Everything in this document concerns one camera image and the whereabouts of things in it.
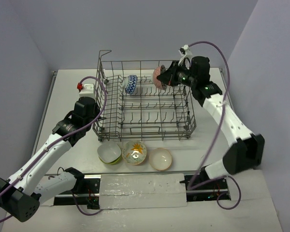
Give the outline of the blue zigzag bowl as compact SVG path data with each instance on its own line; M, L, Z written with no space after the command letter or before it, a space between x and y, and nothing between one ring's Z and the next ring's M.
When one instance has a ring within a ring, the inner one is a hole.
M129 95L132 95L136 90L138 77L136 75L129 75L128 77L124 77L123 82L121 84L122 88Z

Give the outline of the grey wire dish rack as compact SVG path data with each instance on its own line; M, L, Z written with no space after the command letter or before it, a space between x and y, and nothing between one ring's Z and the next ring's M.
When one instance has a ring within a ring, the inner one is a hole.
M182 140L197 127L191 91L183 85L156 88L151 75L156 67L169 67L171 60L115 60L105 58L111 50L99 52L96 77L107 96L95 83L96 102L105 110L92 126L98 141ZM129 95L122 88L124 77L138 77L136 90Z

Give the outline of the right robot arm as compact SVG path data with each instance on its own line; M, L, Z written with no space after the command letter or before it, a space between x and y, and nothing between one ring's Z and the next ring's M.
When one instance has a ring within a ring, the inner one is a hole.
M193 186L195 179L198 179L205 189L211 189L220 177L259 166L265 144L264 137L248 129L225 101L225 92L210 80L209 71L209 58L196 56L190 61L189 68L183 60L173 61L169 68L163 65L156 68L153 75L164 87L189 87L194 99L217 123L217 133L223 133L229 145L222 159L199 167L189 182L189 189L198 187Z

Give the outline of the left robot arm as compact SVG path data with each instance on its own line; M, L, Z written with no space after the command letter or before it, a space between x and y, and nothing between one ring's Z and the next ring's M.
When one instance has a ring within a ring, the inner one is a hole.
M74 109L58 122L44 145L17 172L7 179L0 178L0 207L20 222L29 220L40 204L56 195L84 189L84 174L75 168L50 178L40 180L54 163L69 151L101 118L105 107L99 107L91 97L80 97Z

